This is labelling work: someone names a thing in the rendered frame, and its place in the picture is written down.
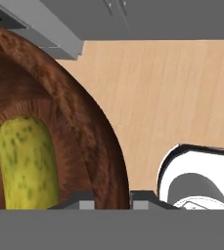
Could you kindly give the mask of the brown wooden bowl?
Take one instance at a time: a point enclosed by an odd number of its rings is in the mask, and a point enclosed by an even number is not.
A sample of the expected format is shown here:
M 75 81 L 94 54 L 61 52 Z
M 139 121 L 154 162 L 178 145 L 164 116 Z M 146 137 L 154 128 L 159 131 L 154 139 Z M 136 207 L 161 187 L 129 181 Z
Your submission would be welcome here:
M 16 117 L 39 119 L 51 135 L 58 204 L 76 191 L 91 190 L 98 209 L 129 208 L 122 151 L 99 105 L 49 55 L 0 27 L 0 127 Z M 0 209 L 7 209 L 1 168 Z

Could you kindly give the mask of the grey counter unit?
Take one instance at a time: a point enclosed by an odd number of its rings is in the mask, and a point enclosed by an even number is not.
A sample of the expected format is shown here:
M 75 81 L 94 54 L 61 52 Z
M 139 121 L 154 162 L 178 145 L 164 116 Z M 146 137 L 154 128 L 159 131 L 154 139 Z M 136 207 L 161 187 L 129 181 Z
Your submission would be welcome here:
M 0 0 L 0 26 L 56 60 L 76 60 L 82 54 L 83 41 L 39 0 Z

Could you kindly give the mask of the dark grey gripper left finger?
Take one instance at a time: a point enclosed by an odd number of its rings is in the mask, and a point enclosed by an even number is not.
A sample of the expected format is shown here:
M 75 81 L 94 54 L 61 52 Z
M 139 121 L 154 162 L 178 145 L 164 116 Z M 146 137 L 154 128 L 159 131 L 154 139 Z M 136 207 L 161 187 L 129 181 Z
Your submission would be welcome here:
M 52 209 L 94 210 L 94 194 L 91 190 L 76 191 L 67 201 L 53 206 Z

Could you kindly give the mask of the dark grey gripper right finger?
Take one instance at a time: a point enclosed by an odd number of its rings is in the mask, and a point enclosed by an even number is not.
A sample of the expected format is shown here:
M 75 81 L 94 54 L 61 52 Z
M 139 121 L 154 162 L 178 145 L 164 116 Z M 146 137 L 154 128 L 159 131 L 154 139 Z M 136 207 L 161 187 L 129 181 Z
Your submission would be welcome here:
M 130 206 L 132 210 L 177 210 L 177 207 L 160 201 L 152 190 L 131 190 Z

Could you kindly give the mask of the white and black round object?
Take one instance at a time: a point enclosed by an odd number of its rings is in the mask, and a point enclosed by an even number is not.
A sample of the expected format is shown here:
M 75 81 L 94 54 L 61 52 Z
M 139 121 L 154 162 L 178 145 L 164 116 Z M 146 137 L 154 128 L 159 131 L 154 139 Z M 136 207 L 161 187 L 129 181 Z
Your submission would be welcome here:
M 173 147 L 158 168 L 157 196 L 178 209 L 224 210 L 224 148 Z

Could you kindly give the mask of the yellow-green cucumber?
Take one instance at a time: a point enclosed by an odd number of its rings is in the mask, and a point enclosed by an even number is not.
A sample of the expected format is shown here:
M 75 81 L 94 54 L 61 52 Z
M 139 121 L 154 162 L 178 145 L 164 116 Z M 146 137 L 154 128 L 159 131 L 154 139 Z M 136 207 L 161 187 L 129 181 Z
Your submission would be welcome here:
M 54 145 L 39 119 L 16 117 L 1 125 L 0 168 L 8 210 L 48 209 L 59 203 Z

